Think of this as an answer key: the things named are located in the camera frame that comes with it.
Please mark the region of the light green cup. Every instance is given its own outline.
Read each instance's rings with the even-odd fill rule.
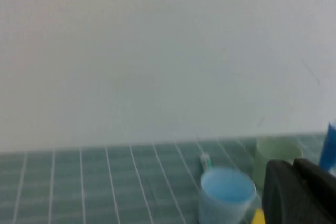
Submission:
[[[264,187],[267,162],[271,159],[282,159],[290,163],[303,157],[302,149],[293,141],[286,139],[262,139],[257,141],[253,180],[258,188]]]

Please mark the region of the blue bottle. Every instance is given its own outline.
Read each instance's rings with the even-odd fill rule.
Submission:
[[[336,165],[336,123],[329,123],[319,166],[327,172]]]

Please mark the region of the white wall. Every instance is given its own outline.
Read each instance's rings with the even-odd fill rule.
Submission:
[[[0,0],[0,149],[324,130],[335,0]]]

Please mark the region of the yellow object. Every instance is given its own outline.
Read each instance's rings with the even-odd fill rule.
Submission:
[[[264,212],[261,209],[256,210],[252,224],[265,224]]]

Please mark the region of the black object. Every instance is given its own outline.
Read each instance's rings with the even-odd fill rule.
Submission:
[[[266,224],[336,224],[336,178],[306,159],[269,161],[262,203]]]

